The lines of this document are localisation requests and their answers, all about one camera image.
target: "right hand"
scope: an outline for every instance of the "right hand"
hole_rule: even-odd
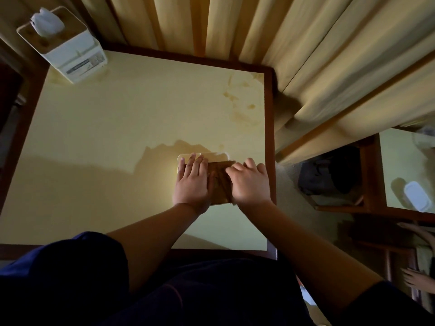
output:
[[[234,202],[240,208],[271,202],[269,178],[264,164],[256,165],[252,158],[247,158],[243,165],[235,163],[225,171],[233,183]]]

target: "beige curtain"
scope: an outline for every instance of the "beige curtain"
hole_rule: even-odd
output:
[[[435,0],[0,0],[0,37],[25,68],[43,60],[15,29],[58,5],[102,40],[274,67],[300,105],[281,99],[276,115],[283,163],[435,110]]]

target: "table top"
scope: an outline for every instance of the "table top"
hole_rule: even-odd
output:
[[[404,198],[403,188],[417,181],[433,203],[427,213],[435,213],[435,150],[418,147],[419,142],[435,146],[435,137],[390,128],[379,138],[387,206],[415,210]]]
[[[105,68],[75,85],[49,69],[1,212],[0,243],[106,233],[159,213],[171,206],[182,153],[266,161],[265,114],[273,114],[265,109],[263,73],[106,55]],[[266,166],[275,165],[269,159]],[[225,204],[209,208],[174,248],[267,246]]]

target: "tissue box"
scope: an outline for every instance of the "tissue box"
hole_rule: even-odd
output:
[[[107,64],[100,43],[84,23],[63,6],[51,12],[64,23],[62,32],[45,38],[27,23],[17,28],[17,33],[72,83],[81,81]]]

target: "dark blue shirt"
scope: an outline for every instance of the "dark blue shirt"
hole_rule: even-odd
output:
[[[1,269],[0,316],[5,325],[314,325],[294,273],[277,261],[168,266],[134,296],[128,285],[122,245],[87,232]],[[340,319],[329,319],[334,325],[435,325],[386,282],[358,297]]]

